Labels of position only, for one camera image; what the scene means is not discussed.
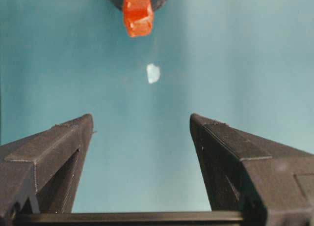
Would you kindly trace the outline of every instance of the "orange object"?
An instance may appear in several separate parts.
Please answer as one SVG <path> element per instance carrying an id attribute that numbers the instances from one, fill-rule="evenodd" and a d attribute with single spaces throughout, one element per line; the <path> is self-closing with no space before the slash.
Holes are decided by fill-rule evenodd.
<path id="1" fill-rule="evenodd" d="M 145 36 L 152 31 L 154 12 L 151 0 L 124 0 L 123 15 L 130 37 Z"/>

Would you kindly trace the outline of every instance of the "blue-green background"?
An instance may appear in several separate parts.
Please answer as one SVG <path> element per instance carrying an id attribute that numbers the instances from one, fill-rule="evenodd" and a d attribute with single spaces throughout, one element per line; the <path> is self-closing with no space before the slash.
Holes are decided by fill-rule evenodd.
<path id="1" fill-rule="evenodd" d="M 0 0 L 1 142 L 92 113 L 74 211 L 207 210 L 190 114 L 313 153 L 313 53 L 313 0 L 169 0 L 135 39 L 108 0 Z"/>

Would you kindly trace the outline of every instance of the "small white piece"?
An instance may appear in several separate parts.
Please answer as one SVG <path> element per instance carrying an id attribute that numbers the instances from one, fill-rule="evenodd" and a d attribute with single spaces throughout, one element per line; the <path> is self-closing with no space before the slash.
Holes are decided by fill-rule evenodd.
<path id="1" fill-rule="evenodd" d="M 160 68 L 151 63 L 147 65 L 146 70 L 148 83 L 156 83 L 160 78 Z"/>

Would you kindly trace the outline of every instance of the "teal wall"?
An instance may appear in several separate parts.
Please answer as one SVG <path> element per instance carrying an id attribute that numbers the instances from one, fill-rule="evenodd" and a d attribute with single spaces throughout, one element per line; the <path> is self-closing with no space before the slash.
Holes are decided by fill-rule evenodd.
<path id="1" fill-rule="evenodd" d="M 313 52 L 313 0 L 169 0 L 135 39 L 108 0 L 0 0 L 1 142 L 92 113 L 74 211 L 206 210 L 189 115 L 314 153 Z"/>

